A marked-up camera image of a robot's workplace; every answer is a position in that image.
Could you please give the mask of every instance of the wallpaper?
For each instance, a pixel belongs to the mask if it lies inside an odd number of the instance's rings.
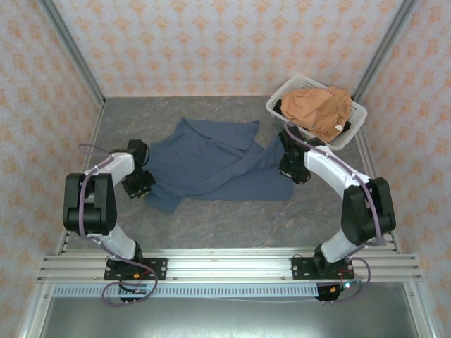
[[[0,6],[0,327],[16,337],[98,105],[35,0]]]
[[[405,251],[419,253],[451,337],[451,2],[420,1],[364,99]]]
[[[295,73],[353,92],[401,0],[56,0],[112,96],[273,94]]]

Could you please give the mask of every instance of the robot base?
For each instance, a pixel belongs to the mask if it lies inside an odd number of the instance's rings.
[[[333,268],[328,269],[323,275],[318,271],[312,257],[293,257],[291,258],[291,271],[294,280],[352,280],[354,279],[353,267],[351,262],[344,260],[333,264]]]
[[[141,264],[149,266],[155,271],[158,280],[166,279],[168,270],[167,258],[143,258]],[[154,276],[150,273],[143,275],[146,270],[135,265],[130,265],[122,261],[113,261],[108,259],[106,262],[105,280],[154,280]]]

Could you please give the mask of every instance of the blue garment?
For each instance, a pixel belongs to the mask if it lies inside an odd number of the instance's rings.
[[[175,132],[150,147],[144,167],[156,180],[146,202],[173,213],[184,196],[208,200],[289,199],[292,180],[279,175],[284,150],[278,137],[268,148],[254,141],[259,122],[182,118]]]

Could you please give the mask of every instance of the black mounting plate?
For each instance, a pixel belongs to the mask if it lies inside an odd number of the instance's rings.
[[[294,280],[340,280],[340,270],[353,270],[352,263],[342,261],[337,262],[334,271],[321,276],[313,263],[312,257],[293,257],[291,258],[291,272]],[[345,271],[343,273],[344,280],[354,279],[354,273]]]
[[[142,264],[149,266],[155,271],[158,280],[166,280],[166,273],[168,272],[168,259],[167,258],[144,258]],[[122,276],[117,276],[114,271],[107,271],[105,269],[105,280],[123,280]],[[143,276],[141,280],[154,280],[154,276],[150,273]]]

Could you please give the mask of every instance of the metal frame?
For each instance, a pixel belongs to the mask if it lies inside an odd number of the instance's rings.
[[[63,17],[59,13],[57,7],[53,0],[39,0],[42,9],[47,14],[50,22],[54,26],[56,32],[58,33],[61,41],[64,44],[64,47],[68,51],[69,55],[72,57],[75,65],[77,66],[80,74],[86,82],[86,85],[89,87],[92,96],[99,102],[99,104],[103,104],[106,100],[103,95],[99,84],[97,83],[94,75],[92,74],[89,66],[80,52],[75,40],[70,33],[67,25],[64,23]]]
[[[55,284],[53,298],[99,298],[108,283],[92,284]],[[147,293],[153,284],[140,284],[135,289]],[[108,287],[105,291],[108,297],[135,298],[136,295],[119,287]],[[293,282],[284,285],[273,284],[159,284],[152,298],[300,298],[317,297],[316,283]]]
[[[401,33],[404,24],[410,16],[410,13],[416,6],[418,0],[404,0],[400,6],[400,9],[395,15],[388,31],[383,37],[381,44],[379,45],[373,59],[371,60],[368,68],[366,69],[363,78],[360,80],[359,85],[354,93],[354,101],[361,103],[366,91],[369,88],[371,82],[376,78],[376,74],[381,68],[386,56],[391,50],[392,45],[395,43],[396,38]]]
[[[63,22],[52,0],[39,0],[43,9],[60,34],[63,43],[73,57],[78,69],[86,80],[94,97],[101,104],[99,118],[92,133],[94,143],[102,114],[105,98],[77,48],[72,35]],[[388,55],[402,26],[407,21],[417,0],[405,0],[395,19],[381,42],[375,56],[365,72],[354,95],[355,101],[361,101],[375,74]],[[364,162],[366,173],[377,176],[364,131],[357,133],[357,144]],[[89,156],[85,158],[83,170],[87,168]],[[55,256],[46,256],[39,272],[38,283],[26,314],[20,338],[39,337],[49,310],[55,284],[102,284],[105,267],[105,254],[100,250],[66,250],[68,233],[61,236],[61,242]],[[402,282],[409,299],[416,329],[420,337],[444,337],[443,329],[431,315],[427,286],[422,283],[423,272],[415,255],[402,253],[396,232],[386,235],[386,246],[366,248],[361,256],[371,266],[373,282]],[[265,284],[290,285],[293,283],[290,259],[295,254],[309,257],[314,248],[282,249],[186,249],[145,251],[146,257],[169,258],[167,280],[164,285],[199,284]],[[355,263],[355,271],[364,278],[366,268]],[[305,280],[302,283],[325,282],[324,280]]]

